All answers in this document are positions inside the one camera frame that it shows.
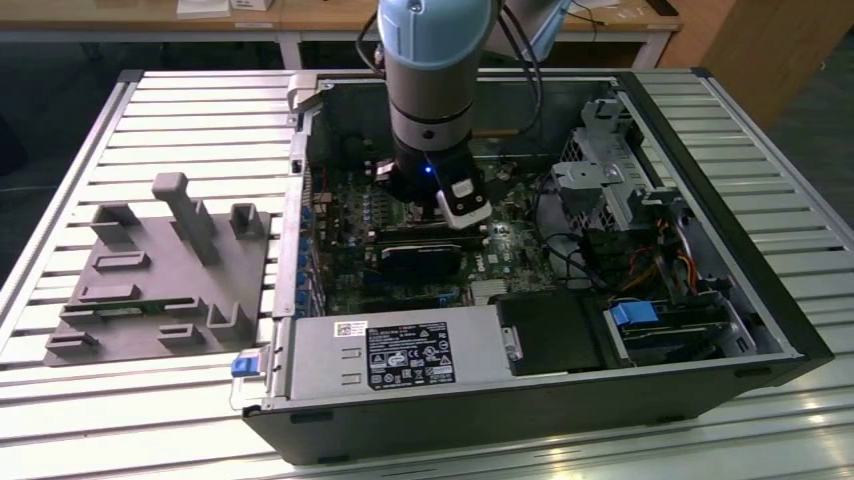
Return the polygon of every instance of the blue latch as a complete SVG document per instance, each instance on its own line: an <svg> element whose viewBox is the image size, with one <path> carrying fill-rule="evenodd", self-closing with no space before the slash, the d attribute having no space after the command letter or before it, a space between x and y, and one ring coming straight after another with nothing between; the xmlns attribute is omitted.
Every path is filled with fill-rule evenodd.
<svg viewBox="0 0 854 480"><path fill-rule="evenodd" d="M262 374L259 370L259 355L240 356L231 362L231 376L234 378L255 377Z"/></svg>
<svg viewBox="0 0 854 480"><path fill-rule="evenodd" d="M611 308L611 316L621 327L658 322L653 302L623 302Z"/></svg>

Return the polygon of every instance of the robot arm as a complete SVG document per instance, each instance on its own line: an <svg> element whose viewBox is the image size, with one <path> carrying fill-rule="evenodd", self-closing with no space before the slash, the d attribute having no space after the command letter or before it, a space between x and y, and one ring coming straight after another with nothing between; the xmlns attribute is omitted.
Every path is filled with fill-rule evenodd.
<svg viewBox="0 0 854 480"><path fill-rule="evenodd" d="M535 38L534 51L523 51L527 59L547 55L569 1L507 2L521 22L534 25L527 28ZM502 30L494 29L503 8L503 0L379 2L395 141L387 172L397 184L393 194L438 205L457 229L493 212L469 140L481 53L485 48L505 53L510 46Z"/></svg>

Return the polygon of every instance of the power supply label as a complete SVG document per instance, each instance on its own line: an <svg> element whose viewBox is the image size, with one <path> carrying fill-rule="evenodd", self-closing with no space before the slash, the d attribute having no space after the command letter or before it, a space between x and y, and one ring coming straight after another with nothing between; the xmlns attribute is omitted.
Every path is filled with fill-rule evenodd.
<svg viewBox="0 0 854 480"><path fill-rule="evenodd" d="M447 323L369 328L366 341L374 390L457 381Z"/></svg>

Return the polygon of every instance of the sticker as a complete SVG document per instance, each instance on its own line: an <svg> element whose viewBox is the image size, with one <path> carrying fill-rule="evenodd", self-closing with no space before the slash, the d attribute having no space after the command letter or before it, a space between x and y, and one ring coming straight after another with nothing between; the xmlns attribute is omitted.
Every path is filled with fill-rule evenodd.
<svg viewBox="0 0 854 480"><path fill-rule="evenodd" d="M365 337L369 322L335 322L337 337Z"/></svg>
<svg viewBox="0 0 854 480"><path fill-rule="evenodd" d="M261 23L261 22L235 23L235 28L273 28L273 23Z"/></svg>
<svg viewBox="0 0 854 480"><path fill-rule="evenodd" d="M369 328L366 342L374 390L457 381L447 323Z"/></svg>

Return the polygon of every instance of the aluminum slotted table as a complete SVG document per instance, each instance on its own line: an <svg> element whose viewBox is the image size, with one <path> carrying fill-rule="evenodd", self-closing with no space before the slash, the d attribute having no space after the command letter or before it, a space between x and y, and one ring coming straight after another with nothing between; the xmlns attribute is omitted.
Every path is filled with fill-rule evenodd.
<svg viewBox="0 0 854 480"><path fill-rule="evenodd" d="M278 215L291 162L290 72L150 72L116 85L0 293L3 478L758 478L842 475L854 463L854 237L714 79L639 79L837 359L697 420L293 467L230 405L234 354L47 368L44 345L95 234L96 205L167 214L150 193L183 171L211 213ZM647 152L659 174L667 172ZM274 217L259 342L273 336L282 232Z"/></svg>

